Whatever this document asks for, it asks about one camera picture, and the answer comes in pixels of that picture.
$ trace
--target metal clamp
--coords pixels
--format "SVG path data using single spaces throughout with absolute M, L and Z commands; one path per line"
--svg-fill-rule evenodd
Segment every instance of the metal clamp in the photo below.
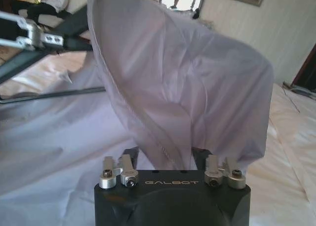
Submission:
M 234 158 L 226 158 L 226 170 L 228 171 L 228 185 L 231 188 L 244 189 L 246 187 L 246 178 Z
M 205 183 L 208 184 L 210 187 L 219 187 L 223 182 L 223 174 L 218 169 L 218 157 L 216 155 L 209 155 L 206 159 L 205 165 Z
M 117 176 L 122 172 L 122 168 L 114 169 L 114 160 L 112 157 L 104 159 L 104 170 L 100 176 L 99 186 L 102 189 L 111 189 L 117 185 Z
M 99 186 L 102 189 L 111 189 L 117 185 L 117 176 L 120 175 L 121 183 L 129 188 L 133 188 L 138 183 L 138 171 L 133 168 L 129 154 L 122 155 L 122 166 L 114 168 L 112 157 L 104 160 L 104 170 L 100 176 Z
M 28 37 L 17 37 L 15 41 L 0 39 L 0 45 L 26 50 L 44 48 L 43 43 L 61 47 L 64 45 L 64 38 L 62 36 L 44 33 L 33 20 L 7 12 L 0 12 L 0 18 L 16 22 L 21 29 L 28 31 Z
M 138 183 L 138 171 L 133 168 L 128 154 L 122 155 L 122 164 L 123 172 L 120 175 L 120 182 L 126 187 L 132 188 Z

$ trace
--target seated person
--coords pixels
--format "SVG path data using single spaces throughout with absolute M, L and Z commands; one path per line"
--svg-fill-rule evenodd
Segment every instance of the seated person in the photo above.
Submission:
M 39 22 L 39 15 L 57 15 L 63 11 L 69 0 L 41 0 L 41 3 L 34 4 L 26 1 L 14 0 L 12 1 L 11 7 L 15 14 L 19 14 L 19 10 L 26 9 L 28 13 L 28 19 L 32 19 L 36 23 Z
M 170 7 L 170 9 L 177 9 L 178 2 L 179 2 L 179 0 L 174 0 L 174 4 L 173 4 L 173 6 Z

